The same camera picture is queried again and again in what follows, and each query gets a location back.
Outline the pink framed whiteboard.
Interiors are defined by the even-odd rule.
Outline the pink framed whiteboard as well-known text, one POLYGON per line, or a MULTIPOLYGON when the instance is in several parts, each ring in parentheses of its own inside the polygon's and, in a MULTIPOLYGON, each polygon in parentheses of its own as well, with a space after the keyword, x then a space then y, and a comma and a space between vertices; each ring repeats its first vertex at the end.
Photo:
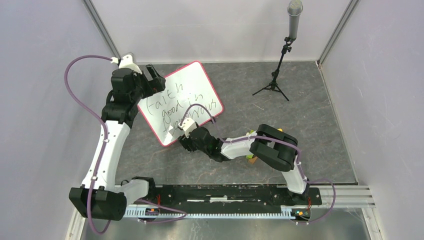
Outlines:
POLYGON ((165 90, 139 101, 138 109, 158 142, 167 147, 183 132, 178 128, 183 116, 199 125, 224 111, 206 70, 199 61, 191 62, 165 76, 165 90))

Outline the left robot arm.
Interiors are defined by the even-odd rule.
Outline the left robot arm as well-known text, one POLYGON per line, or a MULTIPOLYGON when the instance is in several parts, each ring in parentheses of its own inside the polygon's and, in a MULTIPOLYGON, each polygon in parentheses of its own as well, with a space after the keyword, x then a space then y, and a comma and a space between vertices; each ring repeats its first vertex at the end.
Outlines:
POLYGON ((99 142, 89 171, 80 187, 72 187, 69 200, 84 217, 119 221, 128 205, 139 199, 145 204, 157 198, 154 179, 133 177, 116 186, 116 172, 123 145, 132 129, 141 99, 165 90, 166 80, 152 64, 146 65, 151 75, 134 67, 122 67, 112 72, 112 89, 101 111, 99 142))

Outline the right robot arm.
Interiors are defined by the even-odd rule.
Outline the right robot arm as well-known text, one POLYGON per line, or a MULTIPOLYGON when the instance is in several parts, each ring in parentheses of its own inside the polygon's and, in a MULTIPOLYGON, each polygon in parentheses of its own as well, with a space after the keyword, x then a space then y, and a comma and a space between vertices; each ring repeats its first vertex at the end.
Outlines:
POLYGON ((267 124, 244 136, 223 139, 195 122, 183 123, 179 128, 183 135, 178 141, 187 151, 201 151, 219 163, 253 155, 282 173, 293 203, 302 204, 309 198, 308 178, 300 168, 301 150, 295 137, 267 124))

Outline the brown wooden block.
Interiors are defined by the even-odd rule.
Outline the brown wooden block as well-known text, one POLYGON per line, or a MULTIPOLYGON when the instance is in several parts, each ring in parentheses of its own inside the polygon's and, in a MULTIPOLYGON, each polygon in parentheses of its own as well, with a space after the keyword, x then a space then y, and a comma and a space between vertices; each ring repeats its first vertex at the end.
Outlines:
POLYGON ((248 162, 249 162, 250 164, 254 164, 257 160, 258 160, 258 158, 257 158, 257 157, 253 157, 253 158, 250 158, 250 159, 248 160, 248 162))

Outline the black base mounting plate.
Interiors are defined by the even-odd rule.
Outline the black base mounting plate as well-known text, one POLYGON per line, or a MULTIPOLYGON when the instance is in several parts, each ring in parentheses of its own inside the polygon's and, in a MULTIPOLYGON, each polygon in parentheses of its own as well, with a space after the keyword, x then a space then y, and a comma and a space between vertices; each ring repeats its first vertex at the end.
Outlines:
POLYGON ((188 214, 276 214, 281 207, 320 206, 317 187, 302 194, 278 184, 156 185, 145 200, 188 214))

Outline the black microphone tripod stand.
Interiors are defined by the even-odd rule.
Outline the black microphone tripod stand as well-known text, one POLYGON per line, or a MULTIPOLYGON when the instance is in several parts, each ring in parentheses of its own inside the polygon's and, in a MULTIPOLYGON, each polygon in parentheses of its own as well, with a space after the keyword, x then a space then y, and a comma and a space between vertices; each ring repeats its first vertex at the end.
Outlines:
POLYGON ((281 90, 281 88, 279 87, 279 85, 277 83, 277 78, 278 78, 278 76, 280 74, 280 69, 281 69, 281 65, 282 65, 284 56, 287 53, 290 53, 291 50, 292 50, 291 45, 292 45, 293 39, 290 38, 289 36, 287 36, 287 37, 284 38, 284 41, 285 41, 285 44, 283 45, 283 47, 281 49, 281 56, 280 56, 280 59, 279 59, 277 68, 271 73, 271 76, 272 76, 271 82, 269 82, 268 85, 266 85, 265 87, 261 88, 260 90, 254 92, 252 94, 252 96, 255 96, 256 94, 258 94, 258 93, 260 93, 260 92, 262 92, 264 90, 267 90, 267 91, 271 91, 271 92, 278 92, 278 93, 282 94, 282 96, 285 98, 286 101, 289 101, 289 98, 281 90))

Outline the silver microphone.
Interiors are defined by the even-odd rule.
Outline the silver microphone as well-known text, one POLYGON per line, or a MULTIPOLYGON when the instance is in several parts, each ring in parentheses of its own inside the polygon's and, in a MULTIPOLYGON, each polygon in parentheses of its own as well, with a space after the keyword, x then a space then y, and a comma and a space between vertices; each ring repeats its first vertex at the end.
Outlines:
POLYGON ((289 32, 288 37, 294 41, 297 39, 300 15, 303 11, 303 3, 301 0, 291 0, 287 7, 289 15, 289 32))

